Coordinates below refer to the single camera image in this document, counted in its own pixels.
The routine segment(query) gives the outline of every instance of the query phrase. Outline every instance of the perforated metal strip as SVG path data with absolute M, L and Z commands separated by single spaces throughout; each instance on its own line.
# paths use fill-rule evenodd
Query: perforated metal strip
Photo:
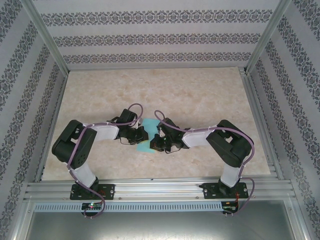
M 36 213 L 73 213 L 81 212 L 81 202 L 75 203 L 37 203 L 34 212 Z M 220 201 L 204 202 L 108 202 L 105 212 L 110 213 L 136 213 L 136 212 L 208 212 L 222 211 Z

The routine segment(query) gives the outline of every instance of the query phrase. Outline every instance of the gray floor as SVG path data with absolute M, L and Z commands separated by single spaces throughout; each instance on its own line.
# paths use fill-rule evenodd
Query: gray floor
M 281 201 L 252 201 L 235 217 L 219 212 L 34 213 L 28 240 L 291 240 Z

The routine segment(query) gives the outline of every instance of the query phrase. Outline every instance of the patterned wallpaper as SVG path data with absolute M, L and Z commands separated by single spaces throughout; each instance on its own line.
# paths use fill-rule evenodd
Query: patterned wallpaper
M 279 0 L 35 0 L 68 67 L 244 67 Z
M 0 3 L 0 240 L 35 180 L 65 81 L 18 0 Z
M 292 1 L 250 73 L 312 239 L 320 239 L 319 20 L 319 0 Z

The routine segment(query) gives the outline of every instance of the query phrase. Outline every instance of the beige tabletop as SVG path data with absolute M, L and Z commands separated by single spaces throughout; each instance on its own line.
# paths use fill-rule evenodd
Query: beige tabletop
M 97 123 L 119 116 L 132 103 L 156 109 L 180 128 L 202 128 L 227 119 L 254 141 L 255 155 L 244 175 L 270 174 L 237 67 L 72 71 L 62 99 L 53 140 L 70 120 Z M 139 115 L 139 107 L 132 111 Z M 147 153 L 119 140 L 95 142 L 87 162 L 99 179 L 220 176 L 224 162 L 209 146 L 179 152 Z M 66 165 L 50 152 L 43 180 L 71 180 Z

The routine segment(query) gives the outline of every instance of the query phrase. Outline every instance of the black mounting plate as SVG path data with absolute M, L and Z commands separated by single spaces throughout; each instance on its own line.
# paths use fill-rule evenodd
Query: black mounting plate
M 98 194 L 102 195 L 104 200 L 113 200 L 115 195 L 114 184 L 99 184 Z M 73 184 L 70 193 L 70 200 L 100 200 L 97 195 L 89 194 L 87 190 L 78 184 Z
M 239 199 L 247 199 L 249 197 L 245 182 L 239 182 L 235 186 L 234 191 L 228 196 L 223 195 L 219 191 L 219 184 L 217 182 L 203 183 L 201 188 L 203 188 L 204 199 L 236 199 L 236 193 L 239 194 Z

